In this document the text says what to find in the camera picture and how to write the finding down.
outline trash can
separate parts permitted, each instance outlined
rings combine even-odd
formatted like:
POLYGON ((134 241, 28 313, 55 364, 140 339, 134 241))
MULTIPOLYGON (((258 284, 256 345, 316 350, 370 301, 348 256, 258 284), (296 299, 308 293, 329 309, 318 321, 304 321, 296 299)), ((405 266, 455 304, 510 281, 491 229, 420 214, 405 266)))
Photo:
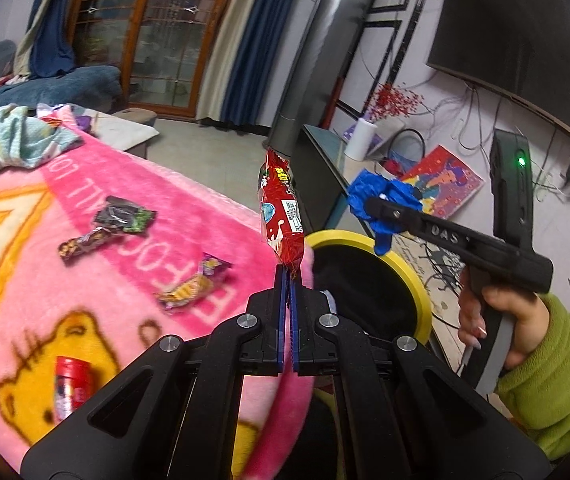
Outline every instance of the trash can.
POLYGON ((427 342, 431 301, 398 254, 378 257, 372 238, 350 231, 318 231, 305 240, 314 250, 314 288, 331 293, 340 316, 377 338, 413 335, 427 342))

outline blue curtain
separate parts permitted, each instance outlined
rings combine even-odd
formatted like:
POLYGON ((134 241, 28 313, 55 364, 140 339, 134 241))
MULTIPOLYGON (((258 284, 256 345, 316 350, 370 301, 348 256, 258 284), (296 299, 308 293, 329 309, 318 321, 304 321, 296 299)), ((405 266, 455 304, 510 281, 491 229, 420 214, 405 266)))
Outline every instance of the blue curtain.
MULTIPOLYGON (((42 0, 34 0, 29 27, 42 0)), ((71 72, 75 66, 74 50, 65 37, 65 19, 69 0, 51 0, 37 31, 30 55, 33 77, 54 77, 71 72)))
POLYGON ((293 0, 256 0, 232 69, 220 120, 256 124, 293 0))

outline yellow trash can rim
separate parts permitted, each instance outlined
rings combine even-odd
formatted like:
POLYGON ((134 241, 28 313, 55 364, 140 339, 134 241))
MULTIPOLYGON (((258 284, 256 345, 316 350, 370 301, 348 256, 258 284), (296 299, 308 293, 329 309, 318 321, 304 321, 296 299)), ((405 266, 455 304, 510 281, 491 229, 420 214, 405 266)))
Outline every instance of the yellow trash can rim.
MULTIPOLYGON (((325 246, 344 245, 374 253, 374 240, 365 235, 343 231, 340 229, 327 229, 317 231, 305 237, 307 244, 314 250, 325 246)), ((377 256, 386 263, 404 282, 409 289, 416 306, 416 330, 414 337, 425 344, 431 333, 431 300, 418 274, 398 254, 389 251, 383 256, 377 256)))

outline beige curtain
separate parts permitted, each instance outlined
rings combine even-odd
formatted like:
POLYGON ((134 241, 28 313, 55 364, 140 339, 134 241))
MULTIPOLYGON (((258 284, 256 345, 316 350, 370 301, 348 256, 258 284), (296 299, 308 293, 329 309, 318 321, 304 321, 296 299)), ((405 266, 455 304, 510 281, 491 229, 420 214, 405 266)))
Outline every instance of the beige curtain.
POLYGON ((254 0, 232 0, 216 38, 200 88, 196 118, 220 120, 227 84, 254 0))
POLYGON ((34 22, 31 24, 30 30, 27 31, 25 37, 22 38, 18 48, 16 49, 16 56, 14 58, 14 75, 30 75, 30 56, 31 47, 34 45, 36 33, 40 28, 45 11, 49 7, 51 0, 43 0, 40 7, 34 16, 34 22))

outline hand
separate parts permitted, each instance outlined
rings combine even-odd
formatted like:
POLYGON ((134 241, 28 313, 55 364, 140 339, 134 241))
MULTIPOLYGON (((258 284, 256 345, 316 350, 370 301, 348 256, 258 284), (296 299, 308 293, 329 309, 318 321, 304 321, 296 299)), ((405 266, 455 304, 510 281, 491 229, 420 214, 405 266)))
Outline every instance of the hand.
MULTIPOLYGON (((458 298, 460 329, 458 338, 464 344, 481 347, 487 336, 481 304, 469 285, 469 270, 461 274, 463 290, 458 298)), ((505 359, 507 370, 517 367, 542 343, 549 328, 549 311, 533 292, 516 289, 509 285, 491 285, 482 290, 487 304, 501 312, 511 312, 516 317, 510 352, 505 359)))

